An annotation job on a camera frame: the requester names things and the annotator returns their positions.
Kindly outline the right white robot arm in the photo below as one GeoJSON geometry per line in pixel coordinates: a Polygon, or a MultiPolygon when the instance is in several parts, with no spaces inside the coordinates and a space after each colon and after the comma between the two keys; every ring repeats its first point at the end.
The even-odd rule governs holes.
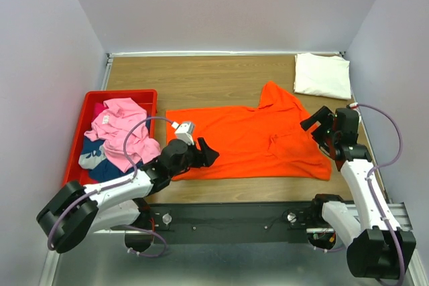
{"type": "Polygon", "coordinates": [[[394,280],[402,285],[416,248],[412,232],[405,231],[393,215],[377,183],[379,166],[369,149],[358,143],[359,103],[331,111],[321,107],[301,121],[311,136],[335,162],[352,193],[357,215],[335,195],[317,195],[308,211],[309,221],[322,227],[328,224],[347,251],[351,274],[372,278],[381,285],[394,280]]]}

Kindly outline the orange t shirt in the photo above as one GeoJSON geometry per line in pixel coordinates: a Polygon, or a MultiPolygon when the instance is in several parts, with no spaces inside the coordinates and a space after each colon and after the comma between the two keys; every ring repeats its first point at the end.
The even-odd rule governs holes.
{"type": "Polygon", "coordinates": [[[179,180],[305,177],[328,181],[332,166],[300,123],[310,113],[287,90],[268,82],[257,107],[224,106],[169,110],[168,119],[195,124],[219,157],[210,167],[191,169],[179,180]]]}

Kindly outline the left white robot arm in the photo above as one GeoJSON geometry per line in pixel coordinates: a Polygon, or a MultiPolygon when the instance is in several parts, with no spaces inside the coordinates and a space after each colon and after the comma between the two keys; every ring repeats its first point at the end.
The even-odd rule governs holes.
{"type": "Polygon", "coordinates": [[[36,217],[48,237],[48,249],[66,253],[87,234],[115,226],[143,228],[149,219],[147,210],[140,206],[125,210],[122,204],[161,191],[174,177],[190,169],[212,166],[219,152],[210,148],[204,138],[197,141],[189,145],[173,139],[155,159],[109,182],[85,186],[68,182],[36,217]]]}

